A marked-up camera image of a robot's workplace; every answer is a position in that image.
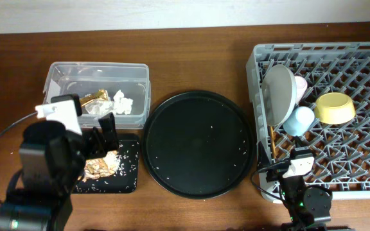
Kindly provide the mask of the blue cup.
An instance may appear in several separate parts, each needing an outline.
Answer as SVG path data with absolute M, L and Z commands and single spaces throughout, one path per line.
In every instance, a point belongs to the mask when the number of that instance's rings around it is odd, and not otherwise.
M 308 107 L 297 107 L 283 123 L 283 129 L 291 136 L 302 136 L 315 119 L 315 114 Z

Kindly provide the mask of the wooden chopstick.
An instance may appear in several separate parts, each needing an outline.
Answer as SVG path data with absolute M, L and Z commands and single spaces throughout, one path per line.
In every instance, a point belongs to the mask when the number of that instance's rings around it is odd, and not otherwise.
M 269 126 L 269 134 L 270 134 L 270 145 L 272 150 L 272 157 L 276 158 L 276 146 L 275 146 L 275 138 L 274 138 L 274 129 L 272 126 Z

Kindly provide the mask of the small white napkin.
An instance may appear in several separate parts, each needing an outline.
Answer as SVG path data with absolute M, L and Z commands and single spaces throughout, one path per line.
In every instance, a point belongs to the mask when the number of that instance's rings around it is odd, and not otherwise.
M 113 97 L 114 100 L 114 112 L 117 114 L 129 115 L 132 111 L 132 105 L 134 100 L 126 98 L 121 90 L 118 90 Z

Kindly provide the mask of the gold snack wrapper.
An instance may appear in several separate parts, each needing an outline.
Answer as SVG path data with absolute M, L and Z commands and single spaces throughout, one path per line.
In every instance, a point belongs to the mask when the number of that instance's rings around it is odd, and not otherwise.
M 109 95 L 105 89 L 99 89 L 98 92 L 92 93 L 88 96 L 80 98 L 80 104 L 82 107 L 86 106 L 87 104 L 100 100 L 100 101 L 108 101 Z

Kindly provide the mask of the yellow bowl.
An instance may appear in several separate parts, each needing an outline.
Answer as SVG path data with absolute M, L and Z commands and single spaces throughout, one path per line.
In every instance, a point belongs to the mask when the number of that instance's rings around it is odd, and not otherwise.
M 318 97 L 315 117 L 324 124 L 344 124 L 356 116 L 353 100 L 346 94 L 330 92 Z

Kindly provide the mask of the grey plate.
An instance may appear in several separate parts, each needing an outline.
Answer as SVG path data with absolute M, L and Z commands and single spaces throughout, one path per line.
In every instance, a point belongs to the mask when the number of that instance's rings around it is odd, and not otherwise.
M 292 71 L 284 65 L 275 65 L 265 75 L 261 89 L 267 124 L 283 124 L 292 113 L 297 96 Z

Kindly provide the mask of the pink cup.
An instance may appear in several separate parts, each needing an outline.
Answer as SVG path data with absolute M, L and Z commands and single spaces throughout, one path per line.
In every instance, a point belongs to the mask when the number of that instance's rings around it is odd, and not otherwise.
M 302 76 L 295 76 L 295 82 L 297 89 L 295 103 L 298 104 L 308 88 L 308 83 Z

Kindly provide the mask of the large white napkin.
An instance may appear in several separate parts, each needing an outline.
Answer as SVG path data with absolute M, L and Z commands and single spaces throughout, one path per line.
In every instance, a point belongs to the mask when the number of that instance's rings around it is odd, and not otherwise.
M 111 100 L 102 101 L 97 99 L 86 104 L 85 109 L 88 112 L 88 114 L 103 115 L 114 109 L 114 102 Z

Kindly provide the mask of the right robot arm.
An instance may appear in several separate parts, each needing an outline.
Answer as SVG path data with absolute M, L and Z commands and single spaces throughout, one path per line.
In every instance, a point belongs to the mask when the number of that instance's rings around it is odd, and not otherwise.
M 279 195 L 291 222 L 281 225 L 284 231 L 323 231 L 331 221 L 333 193 L 319 185 L 306 185 L 304 176 L 311 172 L 316 154 L 298 137 L 288 158 L 288 167 L 280 176 Z

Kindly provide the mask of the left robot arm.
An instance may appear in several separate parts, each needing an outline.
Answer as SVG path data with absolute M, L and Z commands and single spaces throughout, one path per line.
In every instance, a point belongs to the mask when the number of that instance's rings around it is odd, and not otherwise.
M 119 148 L 114 115 L 79 135 L 58 121 L 31 124 L 23 132 L 22 168 L 0 205 L 0 230 L 63 230 L 72 213 L 71 194 L 84 176 L 85 163 Z

